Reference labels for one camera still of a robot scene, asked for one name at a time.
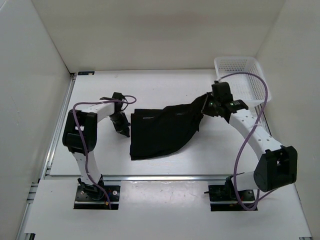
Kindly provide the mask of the black shorts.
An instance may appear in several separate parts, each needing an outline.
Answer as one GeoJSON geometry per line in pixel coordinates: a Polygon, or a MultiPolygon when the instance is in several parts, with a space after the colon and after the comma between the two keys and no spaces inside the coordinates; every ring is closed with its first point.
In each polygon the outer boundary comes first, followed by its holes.
{"type": "Polygon", "coordinates": [[[135,109],[131,114],[131,160],[171,155],[184,147],[199,131],[207,95],[189,104],[163,109],[135,109]]]}

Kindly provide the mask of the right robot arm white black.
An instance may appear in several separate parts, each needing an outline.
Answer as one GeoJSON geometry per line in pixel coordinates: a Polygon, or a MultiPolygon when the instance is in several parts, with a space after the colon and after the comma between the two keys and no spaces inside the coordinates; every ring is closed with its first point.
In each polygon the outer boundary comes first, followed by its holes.
{"type": "Polygon", "coordinates": [[[227,82],[215,82],[202,108],[204,115],[221,117],[244,138],[257,159],[254,171],[234,173],[226,179],[224,193],[230,200],[238,199],[243,191],[264,193],[293,184],[297,180],[298,152],[284,146],[258,125],[249,107],[242,100],[234,100],[227,82]]]}

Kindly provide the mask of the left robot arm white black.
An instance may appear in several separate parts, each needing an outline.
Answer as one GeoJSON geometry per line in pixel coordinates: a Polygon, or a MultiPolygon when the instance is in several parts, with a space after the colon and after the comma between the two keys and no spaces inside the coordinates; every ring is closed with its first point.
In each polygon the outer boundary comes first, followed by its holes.
{"type": "Polygon", "coordinates": [[[110,200],[94,154],[98,141],[98,123],[109,118],[118,134],[130,137],[131,124],[123,105],[131,105],[136,100],[134,96],[114,92],[112,97],[102,97],[97,102],[75,103],[67,114],[62,144],[77,162],[81,174],[78,183],[82,191],[94,201],[110,200]]]}

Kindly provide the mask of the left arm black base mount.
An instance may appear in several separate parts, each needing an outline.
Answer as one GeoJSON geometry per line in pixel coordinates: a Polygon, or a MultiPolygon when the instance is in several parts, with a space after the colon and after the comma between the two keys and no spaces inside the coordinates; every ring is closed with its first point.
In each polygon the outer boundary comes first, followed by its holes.
{"type": "Polygon", "coordinates": [[[78,184],[73,208],[75,210],[118,210],[121,195],[120,185],[104,185],[109,201],[96,186],[88,189],[84,184],[78,184]]]}

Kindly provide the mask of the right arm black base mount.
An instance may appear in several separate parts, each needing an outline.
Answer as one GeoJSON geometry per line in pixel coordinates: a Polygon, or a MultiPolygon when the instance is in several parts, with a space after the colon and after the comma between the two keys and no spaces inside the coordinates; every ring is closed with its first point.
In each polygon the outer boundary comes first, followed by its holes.
{"type": "MultiPolygon", "coordinates": [[[[226,178],[222,185],[209,185],[208,190],[204,192],[209,196],[211,212],[241,212],[245,209],[237,200],[235,189],[232,183],[232,176],[226,178]]],[[[252,189],[238,192],[240,200],[247,208],[252,208],[256,197],[252,189]]]]}

